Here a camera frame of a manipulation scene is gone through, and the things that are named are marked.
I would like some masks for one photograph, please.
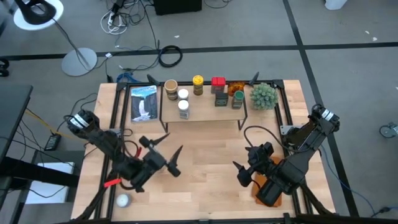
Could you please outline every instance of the black table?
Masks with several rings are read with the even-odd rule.
[[[8,190],[28,188],[31,180],[68,187],[78,185],[78,175],[44,168],[6,156],[31,92],[30,85],[0,84],[0,189],[2,189],[0,190],[0,208]]]

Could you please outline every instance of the white lamp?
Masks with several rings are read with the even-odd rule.
[[[26,22],[24,16],[22,15],[21,9],[18,9],[14,14],[14,23],[16,26],[23,30],[35,31],[45,29],[53,24],[55,24],[61,33],[65,36],[68,40],[66,33],[64,33],[63,29],[59,26],[58,21],[63,13],[63,5],[59,0],[46,0],[49,4],[56,8],[55,16],[46,23],[33,25]],[[97,64],[97,54],[94,50],[89,48],[77,48],[72,42],[70,42],[73,49],[71,52],[66,54],[66,56],[62,60],[62,70],[67,75],[71,75],[74,77],[84,75],[90,72],[95,65]]]

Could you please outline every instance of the yellow jar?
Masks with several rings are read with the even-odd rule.
[[[203,82],[204,79],[201,75],[195,75],[193,77],[193,94],[200,96],[203,94]]]

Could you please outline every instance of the wooden table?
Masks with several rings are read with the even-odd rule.
[[[294,125],[307,123],[308,110],[300,82],[285,80],[284,86]],[[275,111],[251,109],[250,90],[247,88],[251,87],[245,86],[248,118],[244,128],[249,125],[261,125],[274,133],[279,133]],[[100,119],[102,129],[109,128],[115,90],[116,84],[102,84],[99,88],[94,112]],[[117,125],[121,119],[123,96],[122,93],[118,105]],[[279,107],[286,124],[283,104],[280,103]],[[125,128],[131,128],[134,134],[127,139],[138,142],[142,135],[153,139],[164,135],[164,129],[159,121],[132,123],[129,119],[130,111],[129,99]],[[178,168],[182,171],[180,177],[172,177],[166,169],[162,169],[144,185],[146,191],[139,194],[125,191],[117,186],[116,196],[127,193],[132,197],[132,204],[128,208],[114,206],[112,221],[275,218],[282,217],[283,213],[295,216],[291,196],[283,194],[282,205],[270,208],[255,203],[251,197],[251,185],[247,188],[240,186],[236,178],[237,170],[232,161],[248,167],[248,155],[244,150],[248,144],[243,138],[243,131],[237,128],[236,121],[170,122],[169,132],[171,135],[157,148],[168,159],[180,145],[184,145],[178,160]],[[273,156],[283,157],[282,148],[265,131],[250,129],[248,137],[254,145],[271,142],[275,150]],[[94,146],[88,146],[86,153],[93,148]],[[135,153],[134,150],[135,147],[132,147],[132,154]],[[72,218],[79,216],[94,197],[100,182],[103,159],[104,154],[99,150],[92,152],[85,159]],[[333,212],[334,206],[319,153],[316,153],[310,161],[306,178],[308,186],[319,201]],[[106,214],[108,194],[109,190],[104,196],[102,217]],[[302,212],[305,212],[300,190],[298,198]]]

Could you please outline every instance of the green succulent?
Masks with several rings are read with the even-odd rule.
[[[277,92],[273,87],[265,83],[256,85],[250,93],[250,98],[256,110],[272,110],[278,103]]]

